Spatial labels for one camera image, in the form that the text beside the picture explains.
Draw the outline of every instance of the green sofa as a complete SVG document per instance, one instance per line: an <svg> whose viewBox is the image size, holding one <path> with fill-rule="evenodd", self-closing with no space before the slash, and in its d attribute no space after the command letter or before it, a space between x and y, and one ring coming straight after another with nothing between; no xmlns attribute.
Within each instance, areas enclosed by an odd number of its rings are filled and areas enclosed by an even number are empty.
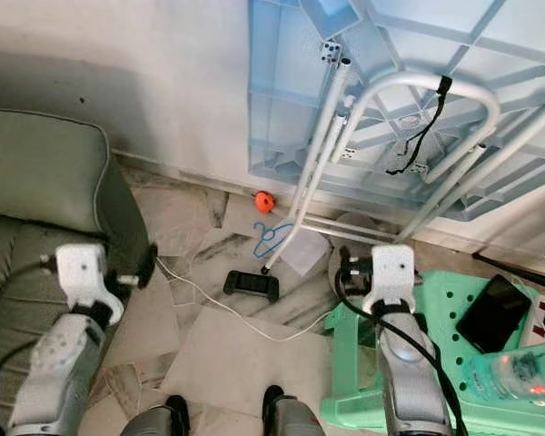
<svg viewBox="0 0 545 436"><path fill-rule="evenodd" d="M119 274L136 273L149 249L143 218L99 127L0 110L0 285L63 243L103 243L109 269ZM66 310L53 275L32 270L6 283L0 358L39 338ZM26 351L0 373L3 427L28 366Z"/></svg>

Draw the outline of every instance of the white wall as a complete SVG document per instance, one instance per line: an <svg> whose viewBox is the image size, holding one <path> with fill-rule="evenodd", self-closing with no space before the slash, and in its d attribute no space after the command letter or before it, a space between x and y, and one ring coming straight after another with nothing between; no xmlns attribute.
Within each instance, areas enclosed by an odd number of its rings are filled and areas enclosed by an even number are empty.
<svg viewBox="0 0 545 436"><path fill-rule="evenodd" d="M247 172L247 77L246 0L0 0L0 106L97 122L168 173L288 193ZM545 186L419 237L544 270Z"/></svg>

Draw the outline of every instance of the smartphone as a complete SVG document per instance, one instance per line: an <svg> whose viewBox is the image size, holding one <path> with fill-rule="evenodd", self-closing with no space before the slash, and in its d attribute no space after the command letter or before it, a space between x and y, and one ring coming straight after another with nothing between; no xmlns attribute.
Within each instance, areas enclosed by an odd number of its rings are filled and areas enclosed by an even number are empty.
<svg viewBox="0 0 545 436"><path fill-rule="evenodd" d="M530 299L502 275L495 275L456 324L482 353L501 351L529 311Z"/></svg>

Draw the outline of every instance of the white metal frame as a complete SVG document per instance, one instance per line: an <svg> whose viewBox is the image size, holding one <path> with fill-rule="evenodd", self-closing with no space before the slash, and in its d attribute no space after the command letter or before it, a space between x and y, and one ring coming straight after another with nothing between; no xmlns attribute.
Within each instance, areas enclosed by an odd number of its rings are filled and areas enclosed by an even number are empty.
<svg viewBox="0 0 545 436"><path fill-rule="evenodd" d="M422 228L423 225L436 216L446 212L480 180L516 153L532 136L545 127L544 106L530 116L525 126L517 132L511 138L510 142L498 153L494 154L475 170L467 173L485 152L486 147L481 144L481 141L494 132L495 124L500 115L500 104L494 93L488 89L455 79L452 81L449 94L456 94L480 102L486 109L486 118L479 125L478 129L465 138L427 174L424 182L434 182L453 165L458 163L449 173L446 180L432 193L430 199L422 206L411 222L406 225L399 234L380 232L361 226L339 223L334 220L307 215L307 210L309 209L309 205L311 204L315 191L321 181L325 165L329 162L330 157L333 163L339 161L345 147L351 140L352 135L357 128L357 124L362 118L365 108L377 93L393 85L418 86L435 91L439 88L441 82L441 75L438 74L398 72L385 75L367 86L356 100L349 116L346 118L344 114L335 113L335 109L337 108L337 104L342 95L349 67L349 60L342 59L337 72L334 75L328 97L325 100L319 122L317 123L313 135L312 144L309 154L307 155L305 166L302 170L301 179L299 180L294 197L292 198L292 205L288 218L293 220L294 226L281 245L273 253L272 257L263 266L263 273L267 273L270 270L282 251L291 243L294 235L301 229L331 234L363 243L386 243L384 239L392 240L396 243L405 241ZM304 223L304 220L337 227L341 230ZM366 233L381 237L381 239L374 239L369 236L362 236L347 231Z"/></svg>

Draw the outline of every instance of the sofa armrest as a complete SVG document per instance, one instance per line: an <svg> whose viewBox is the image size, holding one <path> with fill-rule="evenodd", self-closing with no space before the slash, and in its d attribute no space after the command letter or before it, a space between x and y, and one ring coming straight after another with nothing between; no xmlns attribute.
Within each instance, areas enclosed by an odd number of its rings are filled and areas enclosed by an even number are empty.
<svg viewBox="0 0 545 436"><path fill-rule="evenodd" d="M102 235L121 273L148 249L104 131L66 118L0 110L0 214Z"/></svg>

